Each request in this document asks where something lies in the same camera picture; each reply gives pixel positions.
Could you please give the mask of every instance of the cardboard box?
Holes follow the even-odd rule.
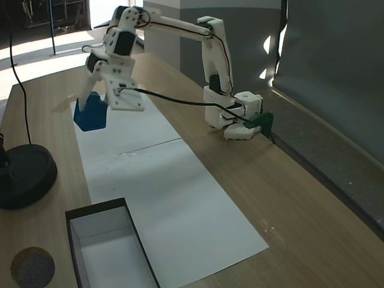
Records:
[[[159,288],[124,198],[65,213],[79,288]]]

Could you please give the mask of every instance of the robotic arm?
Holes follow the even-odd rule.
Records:
[[[226,41],[224,23],[213,17],[202,17],[197,24],[161,16],[159,10],[140,7],[118,7],[104,35],[105,48],[92,49],[86,62],[86,80],[78,95],[74,120],[83,131],[105,128],[105,124],[92,125],[88,119],[95,119],[93,110],[106,114],[107,106],[114,110],[144,111],[141,93],[131,77],[135,60],[131,53],[136,42],[136,29],[168,32],[202,42],[202,58],[205,79],[204,101],[217,103],[232,113],[247,120],[261,114],[262,98],[251,92],[233,96],[232,65]],[[107,94],[104,101],[90,99],[97,81],[104,80]],[[247,128],[218,107],[208,106],[205,119],[210,126],[222,129],[226,139],[250,139],[260,131],[258,127]]]

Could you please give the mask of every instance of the desk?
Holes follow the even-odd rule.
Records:
[[[133,77],[146,88],[202,101],[202,89],[153,55],[135,56]],[[58,166],[51,192],[20,211],[0,211],[0,287],[15,287],[12,258],[38,246],[56,263],[49,287],[75,287],[64,212],[90,205],[76,143],[69,95],[80,85],[75,68],[25,83],[34,143]],[[103,93],[99,83],[96,90]],[[270,248],[188,287],[382,287],[384,243],[321,183],[262,135],[225,141],[201,107],[153,102],[237,204]],[[5,147],[27,143],[21,89],[14,86],[1,126]]]

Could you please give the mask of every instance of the black cable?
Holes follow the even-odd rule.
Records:
[[[212,37],[214,37],[214,38],[216,38],[218,41],[220,41],[220,43],[221,43],[221,45],[222,45],[222,47],[223,47],[224,55],[225,55],[225,57],[226,57],[227,66],[228,66],[229,83],[230,83],[230,90],[231,90],[230,93],[232,93],[232,92],[233,92],[233,84],[232,84],[232,80],[231,80],[232,75],[231,75],[230,62],[229,62],[229,57],[228,57],[228,52],[227,52],[226,46],[225,46],[225,44],[224,44],[224,41],[223,41],[220,37],[218,37],[217,35],[212,35]]]
[[[272,140],[272,143],[276,145],[276,141],[275,141],[274,136],[272,135],[272,133],[271,133],[271,140]]]
[[[10,61],[11,61],[11,67],[12,67],[12,70],[13,70],[13,74],[15,75],[16,77],[16,80],[17,82],[19,83],[22,91],[23,91],[23,94],[24,94],[24,117],[25,117],[25,127],[26,127],[26,133],[28,135],[28,142],[29,144],[31,145],[32,144],[32,141],[31,141],[31,135],[29,133],[29,124],[28,124],[28,111],[27,111],[27,100],[26,100],[26,91],[25,91],[25,88],[22,84],[22,82],[20,81],[17,73],[16,73],[16,69],[14,67],[14,62],[13,62],[13,51],[12,51],[12,44],[13,44],[13,27],[12,27],[12,22],[11,22],[11,18],[8,14],[8,11],[7,11],[7,6],[5,5],[5,0],[2,0],[2,4],[4,6],[4,11],[5,11],[5,15],[7,17],[7,20],[8,20],[8,24],[10,26]]]
[[[142,14],[143,12],[148,15],[148,21],[144,25],[136,26],[136,28],[138,28],[138,29],[147,27],[149,24],[151,24],[151,15],[150,15],[150,13],[148,11],[146,11],[144,9],[142,10],[142,12],[140,14],[141,19],[143,20],[143,14]]]
[[[215,107],[218,107],[221,110],[227,112],[228,114],[232,115],[235,119],[238,119],[238,120],[241,120],[241,121],[253,124],[252,121],[237,115],[236,113],[232,112],[231,110],[229,110],[229,109],[225,108],[224,106],[222,106],[220,104],[217,104],[217,103],[203,103],[203,102],[185,101],[185,100],[180,100],[180,99],[175,99],[175,98],[171,98],[171,97],[168,97],[168,96],[164,96],[164,95],[161,95],[159,93],[152,92],[152,91],[145,90],[145,89],[140,89],[140,88],[119,88],[120,91],[126,90],[126,89],[127,90],[135,90],[135,91],[140,92],[140,93],[149,94],[149,95],[152,95],[152,96],[155,96],[155,97],[167,100],[167,101],[175,102],[175,103],[178,103],[178,104],[191,105],[191,106],[215,106]]]
[[[185,31],[185,32],[188,32],[188,33],[197,34],[197,35],[201,35],[201,36],[210,36],[210,37],[215,38],[218,41],[220,41],[221,46],[223,47],[223,52],[224,52],[224,56],[226,58],[227,69],[228,69],[228,74],[229,74],[230,92],[228,94],[231,94],[233,92],[233,84],[232,84],[232,80],[231,80],[232,79],[232,74],[231,74],[231,68],[230,68],[231,65],[230,65],[230,61],[229,61],[229,56],[228,56],[228,52],[227,52],[226,46],[224,44],[224,41],[220,37],[218,37],[217,35],[215,35],[213,33],[203,34],[203,33],[191,31],[191,30],[188,30],[188,29],[180,28],[180,27],[177,27],[177,26],[163,24],[163,23],[158,23],[158,22],[150,22],[148,24],[155,24],[155,25],[159,25],[159,26],[170,27],[170,28],[173,28],[173,29],[178,29],[178,30],[181,30],[181,31]]]

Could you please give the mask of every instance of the lamp base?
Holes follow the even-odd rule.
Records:
[[[7,151],[9,174],[0,178],[0,208],[29,206],[49,192],[58,174],[51,153],[39,145]]]

